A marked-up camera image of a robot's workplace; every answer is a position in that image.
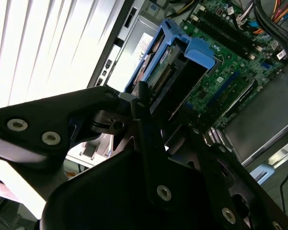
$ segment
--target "green circuit board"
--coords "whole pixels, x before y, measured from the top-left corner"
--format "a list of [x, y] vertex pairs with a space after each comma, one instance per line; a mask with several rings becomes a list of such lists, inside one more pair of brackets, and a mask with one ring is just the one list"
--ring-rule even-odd
[[[232, 20], [228, 20], [228, 5], [221, 0], [207, 0], [200, 6], [205, 7], [205, 12], [214, 14], [220, 20], [227, 22], [232, 28]], [[249, 38], [258, 49], [244, 54], [241, 50], [233, 50], [222, 44], [216, 38], [209, 36], [197, 27], [197, 22], [205, 21], [205, 13], [200, 12], [199, 7], [190, 15], [181, 27], [191, 37], [198, 37], [207, 41], [210, 49], [214, 52], [216, 64], [209, 70], [193, 89], [187, 102], [193, 106], [201, 119], [202, 129], [215, 126], [224, 128], [230, 120], [243, 109], [277, 74], [284, 66], [284, 63], [276, 58], [279, 50], [272, 48], [275, 40], [263, 33], [254, 36], [252, 32], [244, 31], [241, 36]]]

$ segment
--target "yellow wire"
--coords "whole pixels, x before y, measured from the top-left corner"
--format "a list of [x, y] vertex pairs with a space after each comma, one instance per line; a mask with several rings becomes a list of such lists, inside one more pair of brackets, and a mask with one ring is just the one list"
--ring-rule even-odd
[[195, 0], [193, 0], [192, 2], [190, 2], [188, 5], [186, 5], [185, 7], [181, 8], [179, 11], [177, 11], [176, 13], [181, 13], [183, 12], [186, 8], [188, 8], [189, 6], [191, 6], [194, 3]]
[[275, 13], [276, 9], [277, 9], [277, 0], [275, 0], [275, 5], [274, 5], [273, 13]]

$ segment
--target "expansion slot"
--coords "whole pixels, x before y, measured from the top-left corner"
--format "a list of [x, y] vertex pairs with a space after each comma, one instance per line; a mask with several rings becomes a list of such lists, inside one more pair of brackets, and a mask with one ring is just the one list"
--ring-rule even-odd
[[226, 36], [215, 30], [213, 27], [208, 25], [207, 23], [203, 21], [193, 21], [195, 26], [203, 31], [208, 36], [212, 37], [214, 40], [218, 41], [228, 49], [230, 49], [232, 52], [237, 54], [238, 56], [242, 57], [243, 59], [248, 60], [249, 56], [246, 50], [244, 50], [244, 47], [241, 46], [239, 43], [230, 41]]
[[254, 51], [257, 45], [254, 41], [249, 39], [240, 31], [237, 31], [233, 27], [231, 27], [227, 22], [222, 20], [219, 16], [209, 12], [209, 11], [200, 11], [199, 12], [200, 18], [203, 18], [209, 24], [213, 25], [218, 31], [223, 32], [232, 40], [239, 42], [244, 47], [248, 49], [249, 52]]
[[226, 82], [221, 86], [221, 88], [215, 93], [215, 95], [211, 98], [211, 100], [208, 102], [207, 106], [211, 107], [214, 102], [218, 99], [218, 97], [222, 94], [222, 92], [232, 83], [233, 80], [235, 80], [238, 75], [239, 75], [239, 71], [234, 72], [230, 78], [228, 78], [226, 80]]
[[241, 104], [243, 104], [249, 96], [255, 91], [255, 89], [258, 86], [258, 82], [254, 80], [251, 85], [242, 93], [241, 96], [237, 100], [234, 101], [234, 103], [225, 111], [225, 116], [229, 117], [231, 116]]

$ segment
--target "label sticker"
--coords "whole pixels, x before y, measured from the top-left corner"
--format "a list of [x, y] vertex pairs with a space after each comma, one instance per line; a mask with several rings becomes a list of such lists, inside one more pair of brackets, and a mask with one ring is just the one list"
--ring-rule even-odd
[[132, 54], [132, 59], [135, 60], [132, 72], [135, 71], [138, 64], [140, 63], [140, 61], [144, 57], [144, 54], [145, 54], [150, 42], [152, 41], [152, 39], [153, 39], [153, 37], [151, 35], [149, 35], [147, 33], [143, 33], [138, 45], [136, 46], [136, 48]]
[[285, 50], [282, 50], [282, 52], [280, 52], [278, 55], [277, 55], [277, 58], [278, 60], [282, 59], [284, 56], [286, 56], [286, 52]]
[[234, 11], [234, 8], [232, 6], [227, 8], [227, 14], [228, 15], [232, 15], [234, 13], [235, 13], [235, 11]]
[[271, 47], [273, 50], [275, 50], [277, 47], [278, 47], [278, 42], [276, 40], [274, 40], [272, 43], [271, 43]]
[[224, 80], [224, 78], [218, 77], [216, 81], [219, 82], [219, 83], [222, 83], [223, 80]]

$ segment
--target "power supply cable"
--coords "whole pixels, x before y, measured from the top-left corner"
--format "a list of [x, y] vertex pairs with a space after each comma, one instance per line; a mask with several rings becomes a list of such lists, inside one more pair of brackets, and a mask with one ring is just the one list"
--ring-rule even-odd
[[282, 207], [283, 207], [283, 212], [286, 214], [286, 208], [285, 208], [285, 200], [284, 200], [284, 194], [283, 194], [283, 186], [288, 180], [288, 174], [285, 177], [285, 179], [282, 181], [282, 183], [279, 186], [279, 191], [280, 191], [280, 198], [282, 200]]

